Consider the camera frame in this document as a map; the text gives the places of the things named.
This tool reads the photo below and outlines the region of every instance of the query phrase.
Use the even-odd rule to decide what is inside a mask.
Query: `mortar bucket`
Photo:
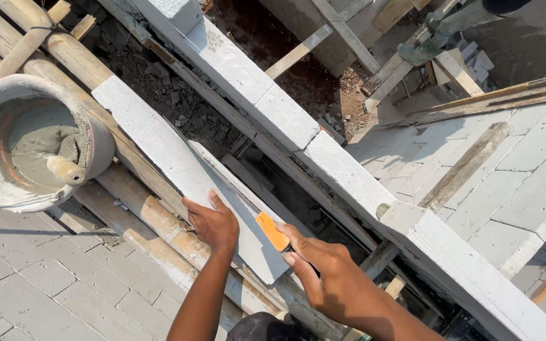
[[[30,75],[0,79],[0,208],[40,212],[69,198],[81,183],[50,171],[51,157],[71,160],[85,182],[102,173],[114,153],[109,129],[62,87]]]

